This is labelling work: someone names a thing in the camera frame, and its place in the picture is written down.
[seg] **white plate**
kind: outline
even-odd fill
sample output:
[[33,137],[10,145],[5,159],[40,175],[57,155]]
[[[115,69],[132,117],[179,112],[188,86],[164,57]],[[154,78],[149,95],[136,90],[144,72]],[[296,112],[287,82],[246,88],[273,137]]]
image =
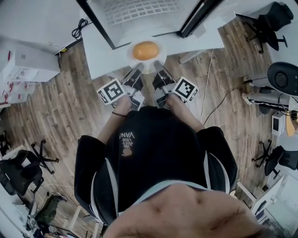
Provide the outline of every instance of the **white plate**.
[[[154,57],[152,59],[149,59],[149,60],[138,60],[138,59],[134,58],[132,52],[133,52],[133,49],[134,49],[135,45],[137,45],[141,42],[144,42],[144,41],[152,41],[152,42],[154,42],[155,44],[158,45],[159,54],[156,57]],[[134,41],[130,44],[130,46],[127,50],[127,58],[128,58],[130,67],[134,68],[139,63],[143,63],[145,67],[144,67],[144,70],[143,70],[142,73],[143,74],[149,74],[149,73],[155,73],[156,72],[156,69],[153,66],[154,61],[158,60],[158,61],[160,61],[160,63],[162,65],[164,65],[164,63],[166,62],[166,59],[167,59],[167,53],[166,53],[165,47],[159,41],[157,41],[156,38],[146,37],[146,38],[143,38],[143,39],[136,40],[136,41]]]

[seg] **bracelet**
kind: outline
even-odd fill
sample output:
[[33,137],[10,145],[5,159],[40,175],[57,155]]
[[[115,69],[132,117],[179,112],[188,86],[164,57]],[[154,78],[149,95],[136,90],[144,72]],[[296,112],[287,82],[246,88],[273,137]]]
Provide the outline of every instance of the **bracelet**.
[[126,115],[121,115],[121,114],[117,114],[115,112],[112,112],[114,115],[117,115],[117,116],[121,116],[121,117],[127,117]]

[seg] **wooden floor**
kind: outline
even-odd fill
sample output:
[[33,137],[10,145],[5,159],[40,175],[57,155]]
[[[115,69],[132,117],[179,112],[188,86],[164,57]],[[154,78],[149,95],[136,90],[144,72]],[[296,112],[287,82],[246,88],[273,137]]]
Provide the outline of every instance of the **wooden floor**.
[[[220,34],[225,48],[216,49],[213,53],[203,122],[224,95],[243,82],[244,76],[264,73],[271,64],[267,51],[260,55],[256,43],[246,42],[247,32],[238,19],[222,27]],[[183,75],[197,84],[203,97],[211,50],[180,65],[182,56],[184,54],[168,57],[166,68],[175,79]],[[43,172],[43,185],[46,187],[36,195],[40,206],[48,190],[67,196],[68,202],[59,204],[54,221],[56,226],[62,226],[65,218],[71,219],[78,203],[72,187],[51,184],[73,186],[78,138],[84,134],[96,137],[112,111],[96,94],[96,90],[111,78],[104,76],[91,80],[82,42],[62,55],[60,67],[59,75],[48,83],[38,85],[26,103],[11,106],[3,116],[8,136],[15,146],[24,144],[30,149],[31,143],[45,139],[46,155],[60,158],[60,163],[50,165],[55,170],[54,175]],[[148,104],[153,104],[150,97],[153,93],[152,80],[153,75],[146,75],[144,95]],[[271,115],[261,115],[256,106],[248,106],[241,99],[241,92],[251,91],[249,86],[234,90],[206,123],[207,127],[222,128],[239,167],[238,177],[250,189],[264,182],[264,169],[256,169],[251,158],[261,151],[259,141],[271,138]],[[190,104],[198,118],[202,109],[200,95]],[[31,193],[28,192],[26,197],[31,199]],[[85,214],[85,211],[80,212],[74,229],[82,237],[87,230],[92,232],[94,227],[93,222],[83,222]]]

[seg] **white device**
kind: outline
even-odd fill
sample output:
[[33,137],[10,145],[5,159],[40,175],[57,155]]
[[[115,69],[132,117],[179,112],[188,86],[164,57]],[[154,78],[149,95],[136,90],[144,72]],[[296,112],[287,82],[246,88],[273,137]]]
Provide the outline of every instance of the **white device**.
[[275,136],[281,136],[285,129],[285,118],[280,112],[272,115],[271,133]]

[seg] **hand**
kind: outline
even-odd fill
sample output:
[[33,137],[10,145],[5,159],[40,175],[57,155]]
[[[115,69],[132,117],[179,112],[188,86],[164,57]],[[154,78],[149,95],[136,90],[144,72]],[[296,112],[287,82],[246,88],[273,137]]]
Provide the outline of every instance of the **hand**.
[[170,93],[167,98],[167,104],[171,111],[185,124],[189,125],[196,133],[205,129],[201,122],[190,112],[182,100],[175,94]]
[[114,112],[125,116],[129,113],[131,106],[130,97],[124,95],[118,99]]

